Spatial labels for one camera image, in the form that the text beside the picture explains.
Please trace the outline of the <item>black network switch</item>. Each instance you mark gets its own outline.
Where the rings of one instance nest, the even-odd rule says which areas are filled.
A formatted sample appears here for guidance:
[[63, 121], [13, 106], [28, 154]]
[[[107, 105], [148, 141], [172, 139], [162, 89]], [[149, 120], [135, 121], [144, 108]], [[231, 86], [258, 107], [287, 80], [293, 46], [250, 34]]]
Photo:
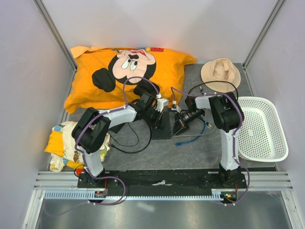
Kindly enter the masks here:
[[171, 139], [170, 112], [164, 112], [162, 116], [161, 128], [152, 128], [152, 140]]

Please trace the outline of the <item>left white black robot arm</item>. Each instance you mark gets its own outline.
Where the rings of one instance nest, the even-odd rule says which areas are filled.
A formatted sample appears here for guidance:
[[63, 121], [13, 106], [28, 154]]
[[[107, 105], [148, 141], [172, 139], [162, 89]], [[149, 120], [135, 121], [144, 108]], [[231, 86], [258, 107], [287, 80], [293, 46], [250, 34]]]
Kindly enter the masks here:
[[105, 174], [105, 168], [99, 159], [99, 150], [108, 131], [115, 126], [138, 120], [144, 120], [150, 130], [163, 130], [163, 114], [168, 104], [168, 99], [161, 95], [154, 97], [144, 93], [140, 99], [119, 108], [107, 111], [88, 108], [71, 133], [75, 140], [75, 149], [81, 153], [84, 162], [84, 172], [78, 177], [77, 187], [100, 188], [110, 179], [119, 183], [118, 177]]

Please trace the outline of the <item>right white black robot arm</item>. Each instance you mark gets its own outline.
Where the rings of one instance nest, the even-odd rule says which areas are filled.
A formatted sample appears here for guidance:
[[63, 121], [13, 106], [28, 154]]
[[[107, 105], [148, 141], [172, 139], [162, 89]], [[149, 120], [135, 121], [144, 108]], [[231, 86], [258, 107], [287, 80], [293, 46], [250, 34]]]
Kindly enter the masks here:
[[209, 109], [215, 126], [220, 131], [222, 157], [218, 170], [218, 182], [222, 187], [246, 187], [238, 158], [239, 129], [244, 114], [234, 93], [188, 96], [185, 99], [188, 110], [174, 113], [174, 126], [171, 136], [177, 136], [189, 129], [189, 123], [205, 114]]

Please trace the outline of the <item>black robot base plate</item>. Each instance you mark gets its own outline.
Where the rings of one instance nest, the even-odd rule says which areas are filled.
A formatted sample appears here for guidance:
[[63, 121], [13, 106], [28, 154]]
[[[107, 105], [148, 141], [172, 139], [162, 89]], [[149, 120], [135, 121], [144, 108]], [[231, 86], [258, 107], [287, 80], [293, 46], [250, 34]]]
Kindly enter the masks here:
[[115, 194], [209, 194], [212, 189], [241, 189], [246, 187], [223, 187], [218, 169], [176, 170], [109, 170], [107, 176], [120, 179], [105, 181], [100, 188]]

